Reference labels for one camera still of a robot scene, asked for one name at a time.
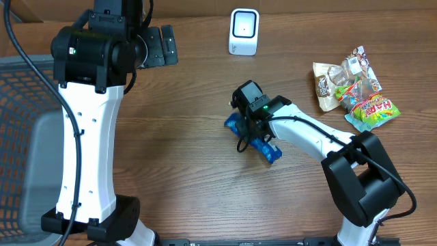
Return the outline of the blue oreo packet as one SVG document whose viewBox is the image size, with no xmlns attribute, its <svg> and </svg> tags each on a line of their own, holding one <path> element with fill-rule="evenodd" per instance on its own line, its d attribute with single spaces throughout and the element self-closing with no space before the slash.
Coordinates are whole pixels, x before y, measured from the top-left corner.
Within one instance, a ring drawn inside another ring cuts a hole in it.
<svg viewBox="0 0 437 246">
<path fill-rule="evenodd" d="M 259 153 L 263 154 L 266 160 L 273 164 L 283 155 L 282 151 L 269 142 L 269 138 L 251 136 L 244 126 L 244 117 L 239 113 L 232 113 L 224 122 L 224 126 L 228 127 L 240 140 L 237 143 L 237 151 L 244 152 L 248 146 L 253 147 Z"/>
</svg>

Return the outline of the beige cookie snack bag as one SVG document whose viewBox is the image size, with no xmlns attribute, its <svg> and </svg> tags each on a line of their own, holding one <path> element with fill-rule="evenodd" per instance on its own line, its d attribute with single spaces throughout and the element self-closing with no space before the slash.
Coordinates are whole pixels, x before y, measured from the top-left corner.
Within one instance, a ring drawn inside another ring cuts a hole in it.
<svg viewBox="0 0 437 246">
<path fill-rule="evenodd" d="M 314 62 L 313 74 L 322 111 L 339 105 L 351 109 L 357 101 L 382 89 L 363 46 L 356 47 L 339 65 Z"/>
</svg>

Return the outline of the green snack bag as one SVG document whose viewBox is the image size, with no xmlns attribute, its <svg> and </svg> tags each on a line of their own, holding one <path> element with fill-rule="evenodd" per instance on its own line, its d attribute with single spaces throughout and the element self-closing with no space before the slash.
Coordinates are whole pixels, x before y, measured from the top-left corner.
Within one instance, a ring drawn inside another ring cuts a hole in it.
<svg viewBox="0 0 437 246">
<path fill-rule="evenodd" d="M 347 114 L 377 128 L 401 115 L 393 102 L 380 93 L 379 85 L 374 79 L 356 77 L 353 84 L 338 87 L 335 97 Z"/>
</svg>

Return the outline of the teal snack packet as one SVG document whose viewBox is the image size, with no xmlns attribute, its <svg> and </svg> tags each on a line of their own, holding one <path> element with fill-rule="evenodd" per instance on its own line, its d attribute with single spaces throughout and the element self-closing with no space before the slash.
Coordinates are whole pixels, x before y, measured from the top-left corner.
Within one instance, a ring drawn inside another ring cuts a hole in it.
<svg viewBox="0 0 437 246">
<path fill-rule="evenodd" d="M 356 118 L 354 118 L 353 116 L 351 116 L 349 113 L 344 115 L 344 118 L 359 132 L 364 132 L 364 131 L 372 131 L 373 126 L 371 126 L 368 123 L 362 122 L 360 120 L 357 120 Z"/>
</svg>

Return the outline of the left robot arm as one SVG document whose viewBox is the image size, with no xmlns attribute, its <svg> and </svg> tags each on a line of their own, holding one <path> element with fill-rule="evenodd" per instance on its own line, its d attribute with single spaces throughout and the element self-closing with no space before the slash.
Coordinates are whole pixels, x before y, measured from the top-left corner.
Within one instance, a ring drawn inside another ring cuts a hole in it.
<svg viewBox="0 0 437 246">
<path fill-rule="evenodd" d="M 53 78 L 63 100 L 64 157 L 59 198 L 41 218 L 45 232 L 86 233 L 94 245 L 157 245 L 137 197 L 113 184 L 121 101 L 146 67 L 151 10 L 143 1 L 96 1 L 53 38 Z"/>
</svg>

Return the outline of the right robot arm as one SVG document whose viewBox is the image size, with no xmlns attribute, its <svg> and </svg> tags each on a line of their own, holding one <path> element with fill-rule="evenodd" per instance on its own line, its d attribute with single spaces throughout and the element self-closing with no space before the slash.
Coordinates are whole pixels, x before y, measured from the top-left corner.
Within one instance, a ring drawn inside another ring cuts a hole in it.
<svg viewBox="0 0 437 246">
<path fill-rule="evenodd" d="M 252 145 L 274 161 L 281 153 L 270 140 L 277 138 L 321 163 L 343 221 L 336 235 L 306 238 L 303 245 L 400 244 L 398 238 L 377 235 L 406 186 L 376 135 L 331 128 L 282 96 L 269 98 L 252 80 L 233 92 L 230 105 L 238 110 L 231 119 L 240 136 L 239 152 Z"/>
</svg>

